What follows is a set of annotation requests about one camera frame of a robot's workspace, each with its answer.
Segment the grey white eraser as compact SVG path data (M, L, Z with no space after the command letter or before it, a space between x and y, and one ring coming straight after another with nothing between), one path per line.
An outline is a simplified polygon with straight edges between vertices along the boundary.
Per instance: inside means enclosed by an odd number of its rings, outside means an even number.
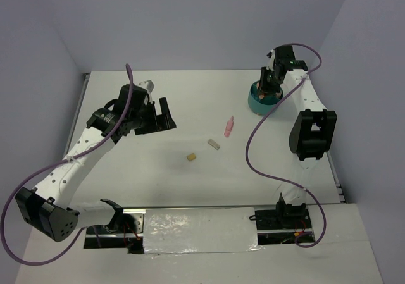
M220 149L220 145L219 145L217 142L215 142L213 139L209 139L209 140L208 140L208 144L209 144L211 147L213 147L214 149L216 149L216 150L219 150L219 149Z

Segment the tan yellow eraser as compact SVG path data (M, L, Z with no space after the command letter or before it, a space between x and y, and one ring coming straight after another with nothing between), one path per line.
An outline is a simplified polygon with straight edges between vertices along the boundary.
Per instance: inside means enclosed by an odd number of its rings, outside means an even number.
M196 159L196 155L195 155L194 153L189 154L189 155L187 156L187 160L188 160L188 161L193 161L193 160L195 160L195 159Z

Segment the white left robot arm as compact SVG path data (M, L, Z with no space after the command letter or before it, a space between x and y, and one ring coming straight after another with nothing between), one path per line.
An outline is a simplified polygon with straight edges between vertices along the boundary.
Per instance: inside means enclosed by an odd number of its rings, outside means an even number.
M130 132L136 135L174 129L166 98L159 99L157 114L146 80L133 87L124 85L118 98L95 111L66 163L55 167L32 189L21 188L15 196L23 219L54 240L66 239L77 227L79 212L69 207L72 198L97 162Z

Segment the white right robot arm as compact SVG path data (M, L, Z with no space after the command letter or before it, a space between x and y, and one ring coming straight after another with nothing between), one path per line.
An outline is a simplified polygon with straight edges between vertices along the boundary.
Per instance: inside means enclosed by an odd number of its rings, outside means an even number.
M270 63L261 69L256 86L259 102L267 97L282 98L284 85L297 111L297 119L289 135L289 148L299 166L293 181L301 187L287 185L276 205L275 221L289 228L304 219L306 191L317 162L328 152L337 115L320 101L310 80L306 63L297 60L293 45L282 45L268 53Z

